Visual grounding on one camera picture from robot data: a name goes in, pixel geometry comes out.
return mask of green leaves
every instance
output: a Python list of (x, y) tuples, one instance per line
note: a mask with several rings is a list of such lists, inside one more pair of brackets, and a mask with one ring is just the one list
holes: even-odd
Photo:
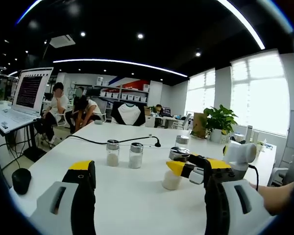
[(212, 109), (206, 108), (204, 114), (208, 116), (206, 128), (209, 130), (220, 129), (230, 133), (233, 132), (232, 125), (237, 125), (234, 120), (234, 117), (237, 116), (233, 113), (233, 110), (229, 110), (223, 105), (220, 105), (219, 109), (215, 107), (212, 107)]

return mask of potted plant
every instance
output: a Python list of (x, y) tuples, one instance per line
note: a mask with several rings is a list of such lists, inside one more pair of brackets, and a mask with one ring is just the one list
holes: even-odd
[(212, 142), (220, 143), (222, 135), (228, 135), (230, 132), (233, 132), (232, 125), (237, 124), (234, 120), (234, 117), (237, 117), (233, 110), (226, 109), (223, 105), (220, 105), (220, 108), (204, 110), (204, 114), (207, 115), (207, 124), (206, 129), (210, 133), (210, 140)]

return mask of floor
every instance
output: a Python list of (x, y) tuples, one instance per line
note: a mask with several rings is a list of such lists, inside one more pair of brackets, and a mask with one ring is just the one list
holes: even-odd
[[(70, 130), (68, 128), (65, 127), (55, 127), (54, 128), (54, 133), (58, 138), (62, 138), (63, 140), (70, 134)], [(42, 150), (48, 152), (50, 151), (50, 147), (49, 145), (45, 142), (45, 141), (41, 141), (41, 135), (37, 135), (39, 136), (38, 141), (36, 141), (36, 144), (38, 145), (39, 148), (41, 148)], [(55, 140), (54, 144), (57, 145), (61, 142), (61, 140)], [(31, 161), (30, 159), (28, 159), (25, 156), (21, 156), (20, 158), (17, 159), (17, 161), (20, 164), (21, 168), (26, 168), (29, 169), (34, 162)], [(16, 161), (13, 161), (10, 165), (8, 165), (4, 170), (3, 170), (3, 175), (5, 176), (9, 186), (12, 186), (12, 173), (17, 170), (19, 168), (18, 164)]]

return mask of ceiling light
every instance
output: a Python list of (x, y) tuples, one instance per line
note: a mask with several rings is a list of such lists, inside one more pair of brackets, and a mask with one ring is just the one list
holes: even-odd
[(12, 73), (10, 73), (8, 76), (12, 76), (12, 75), (14, 75), (14, 74), (16, 74), (16, 73), (17, 73), (17, 71), (12, 72)]
[(36, 0), (23, 14), (22, 16), (19, 18), (19, 20), (16, 22), (16, 24), (18, 24), (23, 18), (24, 16), (30, 12), (37, 4), (39, 4), (42, 0)]
[(233, 13), (233, 15), (236, 16), (236, 18), (246, 27), (246, 29), (250, 32), (250, 34), (253, 36), (255, 41), (257, 42), (258, 46), (261, 50), (265, 49), (265, 46), (261, 39), (259, 38), (258, 34), (256, 33), (255, 29), (251, 26), (251, 24), (245, 19), (245, 17), (227, 0), (217, 0), (220, 2), (223, 6), (225, 6), (229, 11)]
[(144, 35), (142, 33), (137, 34), (138, 39), (143, 39)]
[(137, 65), (137, 66), (143, 66), (143, 67), (147, 67), (147, 68), (151, 68), (151, 69), (155, 69), (155, 70), (161, 70), (161, 71), (164, 71), (164, 72), (174, 73), (174, 74), (179, 75), (179, 76), (182, 76), (182, 77), (187, 77), (187, 75), (185, 75), (185, 74), (181, 74), (181, 73), (174, 72), (174, 71), (171, 71), (171, 70), (159, 68), (159, 67), (156, 67), (156, 66), (145, 65), (145, 64), (140, 64), (140, 63), (135, 63), (135, 62), (129, 62), (129, 61), (123, 61), (123, 60), (70, 59), (70, 60), (55, 60), (54, 63), (64, 63), (64, 62), (74, 62), (74, 61), (102, 61), (102, 62), (114, 62), (114, 63), (129, 64), (129, 65)]

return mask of laptop screen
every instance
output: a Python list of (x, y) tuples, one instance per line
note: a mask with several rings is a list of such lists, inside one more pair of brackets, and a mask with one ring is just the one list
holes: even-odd
[(23, 70), (13, 99), (13, 109), (32, 115), (40, 114), (45, 88), (53, 68)]

